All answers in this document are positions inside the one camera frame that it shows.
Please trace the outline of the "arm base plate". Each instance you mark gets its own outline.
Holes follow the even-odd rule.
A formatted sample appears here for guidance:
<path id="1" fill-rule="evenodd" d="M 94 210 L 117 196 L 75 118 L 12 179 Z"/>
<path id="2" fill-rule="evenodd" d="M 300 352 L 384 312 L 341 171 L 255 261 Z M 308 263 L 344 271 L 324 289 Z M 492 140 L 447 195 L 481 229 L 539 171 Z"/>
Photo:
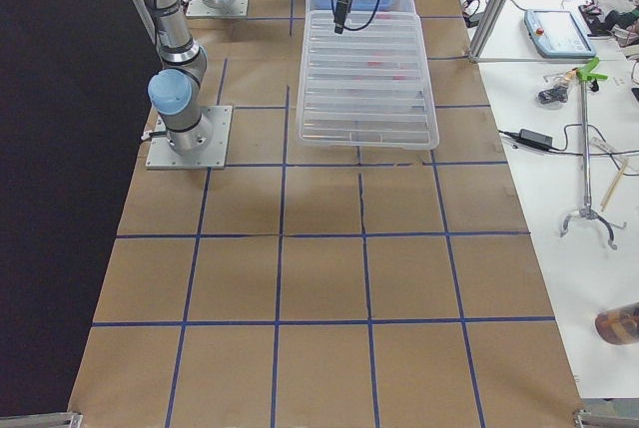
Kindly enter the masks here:
<path id="1" fill-rule="evenodd" d="M 250 0 L 188 0 L 186 17 L 189 19 L 245 18 Z"/>
<path id="2" fill-rule="evenodd" d="M 199 123 L 184 133 L 171 132 L 157 118 L 149 139 L 145 166 L 149 170 L 222 170 L 226 165 L 232 106 L 202 106 Z"/>

